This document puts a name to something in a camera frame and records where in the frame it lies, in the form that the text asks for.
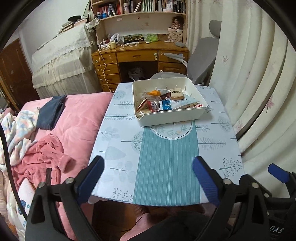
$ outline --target box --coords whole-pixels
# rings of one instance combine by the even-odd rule
[[[190,108],[182,110],[169,110],[155,113],[149,113],[141,116],[138,120],[140,126],[154,126],[180,121],[189,121],[199,119],[205,111],[207,103],[197,90],[192,81],[187,77],[177,78],[163,78],[163,79],[151,79],[151,80],[137,80],[133,82],[133,102],[134,113],[141,103],[141,94],[143,92],[149,92],[155,89],[173,89],[181,88],[183,93],[196,99],[197,102],[204,105],[203,108]]]
[[[169,32],[168,40],[173,40],[174,42],[182,42],[183,41],[183,33],[179,32]]]

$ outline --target floral blanket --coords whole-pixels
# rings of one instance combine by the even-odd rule
[[[16,117],[11,113],[3,117],[1,125],[7,141],[11,166],[19,164],[27,149],[32,145],[30,137],[36,129],[38,115],[39,110],[36,109],[34,112],[22,110]],[[0,144],[0,170],[0,213],[6,218],[5,197],[8,178],[2,143]]]

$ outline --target desk drawer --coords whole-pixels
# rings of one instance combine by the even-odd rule
[[[116,53],[118,62],[157,61],[157,50],[129,50]]]
[[[111,91],[115,91],[117,86],[118,86],[118,84],[110,84],[109,88],[110,88]],[[108,85],[102,85],[103,92],[110,92],[109,88],[108,88]]]
[[[102,57],[101,57],[101,55],[96,55],[96,56],[92,57],[95,66],[100,66],[100,61],[101,61],[101,66],[103,66],[104,65],[104,60],[105,60],[105,64],[117,63],[115,53],[102,54]]]
[[[99,76],[99,80],[101,85],[107,84],[119,84],[120,83],[120,75],[119,74],[107,74],[105,75],[105,78],[103,75]]]
[[[180,74],[187,74],[186,66],[178,63],[158,63],[158,72],[174,72]]]
[[[159,50],[159,62],[170,62],[170,63],[180,63],[180,61],[168,58],[164,53],[174,53],[174,54],[183,54],[185,61],[188,61],[188,52],[183,51],[174,51],[174,50]]]
[[[101,66],[96,66],[96,73],[98,76],[103,75],[103,70],[105,74],[119,74],[117,64],[107,64],[106,66],[103,64]]]

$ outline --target doll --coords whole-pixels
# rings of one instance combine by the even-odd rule
[[[183,29],[183,25],[184,25],[184,19],[181,16],[177,16],[177,17],[173,17],[173,21],[172,21],[172,29]]]

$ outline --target metal screw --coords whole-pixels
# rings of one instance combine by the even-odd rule
[[[67,184],[72,183],[72,182],[74,182],[74,178],[72,178],[72,177],[69,177],[65,180],[65,183],[67,183]]]
[[[45,186],[45,182],[40,182],[39,184],[38,184],[38,187],[39,188],[42,188],[42,187],[44,187]]]
[[[232,181],[228,178],[225,178],[225,179],[223,179],[223,183],[226,185],[230,185],[230,184],[232,184]]]
[[[252,187],[253,188],[259,188],[259,185],[258,185],[258,183],[252,183]]]

